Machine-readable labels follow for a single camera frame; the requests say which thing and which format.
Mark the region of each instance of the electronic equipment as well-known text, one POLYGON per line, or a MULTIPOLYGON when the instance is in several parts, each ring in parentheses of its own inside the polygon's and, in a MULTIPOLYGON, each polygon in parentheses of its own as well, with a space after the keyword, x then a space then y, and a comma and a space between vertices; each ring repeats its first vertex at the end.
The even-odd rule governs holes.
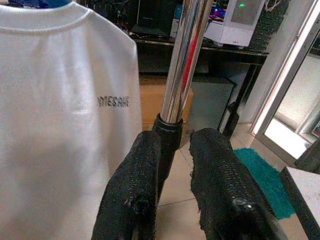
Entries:
POLYGON ((8 6, 25 9, 48 9, 51 7, 47 0, 8 0, 8 6))
POLYGON ((129 0, 128 30, 158 36, 169 36, 177 0, 129 0))
POLYGON ((172 20, 170 37, 176 38, 178 33, 179 22, 182 13, 182 4, 177 4, 174 11, 174 18, 172 20))
POLYGON ((218 46, 249 46, 265 0, 216 0, 204 36, 218 46))
POLYGON ((77 0, 77 2, 86 8, 94 10, 119 28, 127 29, 128 0, 77 0))

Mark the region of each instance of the teal rug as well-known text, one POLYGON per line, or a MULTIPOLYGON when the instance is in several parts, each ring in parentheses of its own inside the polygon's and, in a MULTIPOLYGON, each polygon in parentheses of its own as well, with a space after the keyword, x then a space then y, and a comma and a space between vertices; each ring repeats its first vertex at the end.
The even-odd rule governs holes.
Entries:
POLYGON ((234 153, 259 184, 277 219, 289 218, 294 214, 295 210, 279 178, 280 173, 251 148, 237 149, 234 153))

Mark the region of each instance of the metal pole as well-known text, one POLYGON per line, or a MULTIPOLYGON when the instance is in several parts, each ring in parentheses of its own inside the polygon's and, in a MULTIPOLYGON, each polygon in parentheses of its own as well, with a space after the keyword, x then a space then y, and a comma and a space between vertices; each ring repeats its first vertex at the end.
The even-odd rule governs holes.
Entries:
POLYGON ((183 2, 160 113, 168 124, 182 119, 212 4, 213 0, 183 2))
POLYGON ((171 57, 161 113, 153 131, 161 138, 158 168, 158 197, 169 176, 182 136, 182 113, 195 71, 213 0, 184 0, 182 15, 171 57))

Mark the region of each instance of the door frame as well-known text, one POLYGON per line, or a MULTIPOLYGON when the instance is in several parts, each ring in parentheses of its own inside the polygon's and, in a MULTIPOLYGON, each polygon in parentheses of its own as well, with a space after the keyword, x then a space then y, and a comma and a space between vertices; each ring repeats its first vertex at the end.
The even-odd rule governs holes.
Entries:
POLYGON ((293 167, 296 159, 274 143, 264 133, 288 91, 293 79, 295 78, 301 64, 313 46, 319 32, 320 0, 315 0, 280 68, 261 110, 250 129, 250 132, 257 140, 283 159, 288 165, 293 167))

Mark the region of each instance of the worn black padding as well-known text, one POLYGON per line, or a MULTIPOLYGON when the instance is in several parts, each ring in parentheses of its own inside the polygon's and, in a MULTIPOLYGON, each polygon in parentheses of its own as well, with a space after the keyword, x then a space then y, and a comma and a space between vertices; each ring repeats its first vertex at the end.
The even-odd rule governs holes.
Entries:
POLYGON ((153 240, 157 209, 161 143, 156 132, 143 131, 104 191, 91 240, 153 240))
POLYGON ((207 240, 286 239, 263 192, 220 132, 194 132, 190 152, 191 190, 207 240))

